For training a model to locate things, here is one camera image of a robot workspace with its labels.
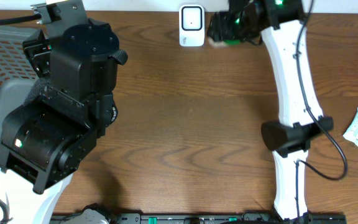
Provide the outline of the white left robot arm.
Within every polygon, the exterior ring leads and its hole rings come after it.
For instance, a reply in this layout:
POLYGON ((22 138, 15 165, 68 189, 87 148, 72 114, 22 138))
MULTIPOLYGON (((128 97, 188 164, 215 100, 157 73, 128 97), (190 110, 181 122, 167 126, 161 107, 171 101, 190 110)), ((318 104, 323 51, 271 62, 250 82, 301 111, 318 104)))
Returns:
POLYGON ((23 43, 38 79, 2 122, 1 223, 48 223, 80 162, 116 120, 113 91, 127 53, 81 1, 33 6, 46 26, 23 43))

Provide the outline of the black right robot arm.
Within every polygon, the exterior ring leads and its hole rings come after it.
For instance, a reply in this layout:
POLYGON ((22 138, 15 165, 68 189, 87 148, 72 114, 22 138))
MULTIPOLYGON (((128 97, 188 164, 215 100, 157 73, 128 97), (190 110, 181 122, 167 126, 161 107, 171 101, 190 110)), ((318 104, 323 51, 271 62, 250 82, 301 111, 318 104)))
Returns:
POLYGON ((316 99, 300 31, 306 21, 303 3, 293 1, 230 1, 215 12, 207 30, 213 45, 265 44, 278 93, 278 120, 261 126, 264 144, 273 154, 276 175, 274 212, 283 223, 311 223, 305 202, 305 164, 311 140, 321 128, 333 128, 316 99))

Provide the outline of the green lid jar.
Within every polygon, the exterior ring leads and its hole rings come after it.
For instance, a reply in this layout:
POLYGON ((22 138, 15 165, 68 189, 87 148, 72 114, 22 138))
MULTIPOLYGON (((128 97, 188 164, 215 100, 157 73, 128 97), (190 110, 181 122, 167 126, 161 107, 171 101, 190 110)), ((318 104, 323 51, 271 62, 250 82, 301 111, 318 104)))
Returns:
POLYGON ((223 48, 223 47, 231 47, 234 45, 239 45, 241 43, 240 40, 222 40, 222 41, 215 41, 212 38, 208 38, 209 44, 214 48, 223 48))

